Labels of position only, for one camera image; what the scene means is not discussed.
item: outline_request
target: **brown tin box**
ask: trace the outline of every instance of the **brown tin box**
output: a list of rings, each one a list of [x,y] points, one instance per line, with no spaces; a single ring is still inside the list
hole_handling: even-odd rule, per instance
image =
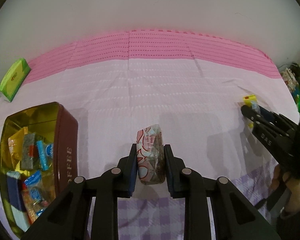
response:
[[[33,106],[7,117],[0,141],[0,194],[9,225],[18,237],[22,236],[23,231],[15,223],[7,187],[6,174],[14,170],[8,138],[26,126],[29,132],[36,132],[54,143],[53,174],[56,195],[78,174],[78,122],[61,104],[52,102]]]

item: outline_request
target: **plaid fabric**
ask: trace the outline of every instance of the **plaid fabric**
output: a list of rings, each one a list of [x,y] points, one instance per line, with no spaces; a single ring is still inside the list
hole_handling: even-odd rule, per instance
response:
[[[268,196],[268,187],[276,164],[273,159],[264,166],[233,180],[232,183],[252,204],[256,204]],[[1,197],[0,208],[3,212]],[[260,212],[268,218],[265,208],[262,208]],[[184,218],[184,199],[172,199],[170,197],[154,200],[118,199],[120,240],[181,240],[183,239]],[[91,230],[91,221],[89,221],[88,230]]]

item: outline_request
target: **person's arm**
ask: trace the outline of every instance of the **person's arm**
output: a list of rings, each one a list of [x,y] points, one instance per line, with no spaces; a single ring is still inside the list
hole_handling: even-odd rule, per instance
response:
[[[280,166],[274,169],[274,178],[271,189],[279,186]],[[282,240],[300,240],[300,179],[291,178],[287,172],[283,175],[287,188],[291,191],[291,197],[285,205],[281,216],[277,220],[277,232]]]

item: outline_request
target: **pink stripe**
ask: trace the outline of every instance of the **pink stripe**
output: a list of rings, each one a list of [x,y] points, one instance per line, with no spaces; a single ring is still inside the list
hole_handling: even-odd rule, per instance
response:
[[[170,30],[134,30],[97,35],[53,49],[31,60],[24,84],[66,69],[111,59],[202,59],[281,78],[258,49],[227,39]]]

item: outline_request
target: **metal screw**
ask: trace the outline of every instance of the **metal screw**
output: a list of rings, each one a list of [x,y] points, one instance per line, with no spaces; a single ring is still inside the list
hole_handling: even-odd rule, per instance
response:
[[[191,169],[189,169],[189,168],[184,168],[184,169],[182,169],[182,173],[183,173],[183,174],[186,174],[186,175],[189,175],[189,174],[191,174]]]
[[[119,174],[121,172],[120,168],[113,168],[111,170],[112,174]]]
[[[84,178],[81,177],[81,176],[78,176],[78,177],[75,177],[75,178],[74,178],[74,182],[75,182],[75,183],[78,183],[78,184],[79,184],[79,183],[81,183],[81,182],[83,182],[83,181],[84,181]]]
[[[228,183],[228,179],[226,177],[220,177],[219,178],[219,182],[222,184],[227,184]]]

